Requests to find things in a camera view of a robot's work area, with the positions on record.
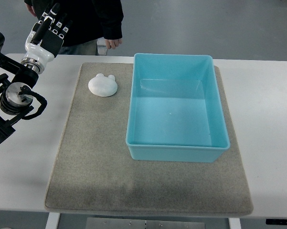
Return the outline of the person's bare hand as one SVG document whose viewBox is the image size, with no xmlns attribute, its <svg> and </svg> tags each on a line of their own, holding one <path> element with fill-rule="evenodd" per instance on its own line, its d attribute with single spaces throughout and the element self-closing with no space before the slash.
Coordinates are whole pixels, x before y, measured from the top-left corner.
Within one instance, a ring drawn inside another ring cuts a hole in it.
<svg viewBox="0 0 287 229">
<path fill-rule="evenodd" d="M 115 40 L 105 39 L 105 44 L 107 49 L 116 49 L 119 45 L 122 44 L 122 39 L 115 39 Z"/>
</svg>

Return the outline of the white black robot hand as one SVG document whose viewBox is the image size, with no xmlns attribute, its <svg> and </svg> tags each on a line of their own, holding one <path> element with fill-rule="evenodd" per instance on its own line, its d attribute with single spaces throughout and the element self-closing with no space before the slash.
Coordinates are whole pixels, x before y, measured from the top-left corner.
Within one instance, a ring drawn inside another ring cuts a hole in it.
<svg viewBox="0 0 287 229">
<path fill-rule="evenodd" d="M 21 64 L 41 73 L 58 55 L 72 23 L 59 3 L 49 4 L 27 37 Z"/>
</svg>

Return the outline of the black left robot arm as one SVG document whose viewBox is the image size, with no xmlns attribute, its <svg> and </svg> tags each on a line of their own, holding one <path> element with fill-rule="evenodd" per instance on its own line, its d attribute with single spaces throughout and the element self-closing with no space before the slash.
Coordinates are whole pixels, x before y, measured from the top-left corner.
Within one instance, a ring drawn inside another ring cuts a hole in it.
<svg viewBox="0 0 287 229">
<path fill-rule="evenodd" d="M 36 118 L 45 110 L 46 99 L 32 89 L 49 62 L 46 53 L 33 44 L 26 45 L 24 58 L 16 62 L 1 53 L 4 41 L 0 32 L 0 68 L 14 74 L 14 78 L 10 81 L 7 74 L 0 75 L 0 109 L 13 118 L 4 120 L 0 116 L 0 144 L 15 132 L 15 123 Z"/>
</svg>

